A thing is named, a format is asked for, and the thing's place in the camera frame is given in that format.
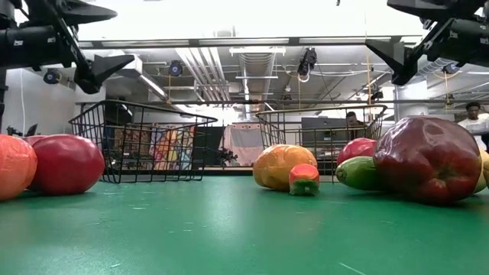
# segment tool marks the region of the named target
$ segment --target table surface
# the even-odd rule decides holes
[[[317,197],[249,176],[98,183],[0,204],[0,274],[484,274],[489,192],[437,208],[324,183]]]

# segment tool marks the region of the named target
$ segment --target green cucumber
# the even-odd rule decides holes
[[[386,189],[372,157],[353,157],[344,161],[336,168],[336,178],[346,186],[359,190],[383,191]]]

